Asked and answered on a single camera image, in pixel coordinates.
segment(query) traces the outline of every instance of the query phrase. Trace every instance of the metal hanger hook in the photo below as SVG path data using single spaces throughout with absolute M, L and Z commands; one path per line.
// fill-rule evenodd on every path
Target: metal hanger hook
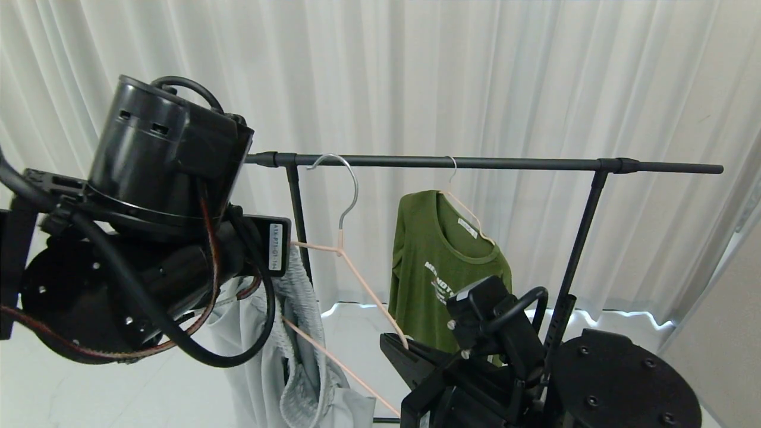
M 449 187 L 452 188 L 452 179 L 455 175 L 457 175 L 457 161 L 452 156 L 447 156 L 449 159 L 452 160 L 452 163 L 454 164 L 454 172 L 449 177 Z
M 314 161 L 311 166 L 307 167 L 307 170 L 311 171 L 317 168 L 317 166 L 321 164 L 322 161 L 324 161 L 326 158 L 336 158 L 341 161 L 341 163 L 344 164 L 347 169 L 349 169 L 349 173 L 352 175 L 352 180 L 354 181 L 354 199 L 352 200 L 352 204 L 349 205 L 349 207 L 341 214 L 341 218 L 338 221 L 338 229 L 343 230 L 343 218 L 346 217 L 346 214 L 349 214 L 349 211 L 354 208 L 354 205 L 357 205 L 357 198 L 359 198 L 359 182 L 357 181 L 357 176 L 354 175 L 352 166 L 346 161 L 346 159 L 342 158 L 341 156 L 334 155 L 333 153 L 326 153 L 325 155 L 320 156 L 316 161 Z

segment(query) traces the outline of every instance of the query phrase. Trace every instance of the marble floor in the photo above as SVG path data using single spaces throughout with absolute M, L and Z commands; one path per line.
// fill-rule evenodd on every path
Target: marble floor
M 409 392 L 378 347 L 389 331 L 375 307 L 341 304 L 323 316 L 326 342 L 347 366 L 391 403 Z M 574 314 L 566 337 L 590 325 L 626 334 L 656 350 L 670 326 L 656 328 L 645 314 L 606 313 L 597 322 Z M 205 329 L 194 336 L 211 346 Z M 390 417 L 379 404 L 376 416 Z M 219 369 L 196 363 L 177 350 L 132 365 L 84 366 L 58 357 L 21 326 L 0 343 L 2 428 L 194 428 L 234 427 L 232 397 Z M 704 412 L 704 427 L 719 425 Z

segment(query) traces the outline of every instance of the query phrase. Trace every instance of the curtain fold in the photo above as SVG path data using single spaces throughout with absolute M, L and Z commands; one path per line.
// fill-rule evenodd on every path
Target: curtain fold
M 16 168 L 84 177 L 119 75 L 184 75 L 247 118 L 255 152 L 721 163 L 721 176 L 611 176 L 603 192 L 572 288 L 578 306 L 666 321 L 707 284 L 734 227 L 726 219 L 751 191 L 760 17 L 759 2 L 718 0 L 8 0 L 0 143 Z M 386 299 L 399 198 L 446 187 L 451 171 L 355 172 L 345 247 Z M 348 173 L 301 178 L 309 240 L 335 243 Z M 521 293 L 557 292 L 590 182 L 584 172 L 461 170 L 453 185 Z M 9 192 L 0 198 L 6 206 Z M 291 216 L 284 171 L 245 166 L 233 201 Z M 323 308 L 368 301 L 341 260 L 310 254 Z

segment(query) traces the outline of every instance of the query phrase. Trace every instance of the shirt neckline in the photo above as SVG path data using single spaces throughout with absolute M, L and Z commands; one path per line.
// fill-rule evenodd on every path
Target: shirt neckline
M 447 250 L 449 250 L 449 252 L 452 253 L 458 259 L 460 259 L 460 260 L 462 260 L 462 261 L 464 261 L 466 263 L 469 263 L 469 264 L 486 264 L 486 263 L 494 260 L 497 257 L 497 255 L 499 254 L 499 247 L 497 247 L 496 245 L 494 246 L 494 248 L 492 248 L 492 252 L 489 255 L 487 255 L 487 256 L 484 256 L 484 257 L 469 257 L 469 256 L 466 256 L 465 254 L 460 253 L 447 240 L 447 237 L 444 236 L 444 233 L 441 230 L 441 223 L 439 222 L 439 218 L 438 218 L 438 197 L 439 197 L 440 194 L 441 193 L 439 193 L 438 190 L 431 190 L 431 196 L 432 197 L 430 198 L 430 204 L 431 204 L 431 209 L 433 210 L 433 221 L 434 221 L 434 226 L 435 226 L 435 229 L 436 229 L 436 234 L 438 235 L 439 239 L 441 239 L 441 242 L 444 244 L 444 246 L 447 248 Z M 452 210 L 455 213 L 455 215 L 457 215 L 458 217 L 462 218 L 462 216 L 460 215 L 460 212 L 457 211 L 457 209 L 454 208 L 454 206 L 452 206 L 452 204 L 449 202 L 449 200 L 446 198 L 446 196 L 443 195 L 443 194 L 441 194 L 441 196 L 444 199 L 444 207 L 446 209 Z

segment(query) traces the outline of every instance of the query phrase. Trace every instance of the green sweatshirt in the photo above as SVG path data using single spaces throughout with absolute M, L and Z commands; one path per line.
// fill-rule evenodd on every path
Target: green sweatshirt
M 458 350 L 447 328 L 445 302 L 490 275 L 512 289 L 510 267 L 499 248 L 478 236 L 445 195 L 426 190 L 402 197 L 388 309 L 405 334 L 439 350 Z

